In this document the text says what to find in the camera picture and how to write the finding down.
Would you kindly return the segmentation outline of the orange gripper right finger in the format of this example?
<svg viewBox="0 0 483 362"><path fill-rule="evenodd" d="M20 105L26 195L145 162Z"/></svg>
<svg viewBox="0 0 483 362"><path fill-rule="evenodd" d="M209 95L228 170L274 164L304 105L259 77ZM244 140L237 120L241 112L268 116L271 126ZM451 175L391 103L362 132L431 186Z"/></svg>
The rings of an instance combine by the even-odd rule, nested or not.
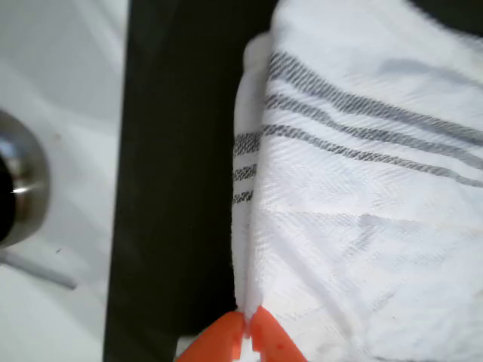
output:
<svg viewBox="0 0 483 362"><path fill-rule="evenodd" d="M306 362L306 358L284 328L263 306L250 322L252 349L262 362Z"/></svg>

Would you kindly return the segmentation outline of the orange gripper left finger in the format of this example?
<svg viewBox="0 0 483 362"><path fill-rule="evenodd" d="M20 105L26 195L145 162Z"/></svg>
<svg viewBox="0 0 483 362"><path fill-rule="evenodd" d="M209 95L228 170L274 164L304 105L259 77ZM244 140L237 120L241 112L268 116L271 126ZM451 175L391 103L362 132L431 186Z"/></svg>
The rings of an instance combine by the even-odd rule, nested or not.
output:
<svg viewBox="0 0 483 362"><path fill-rule="evenodd" d="M242 351L242 313L225 313L177 358L181 362L232 362Z"/></svg>

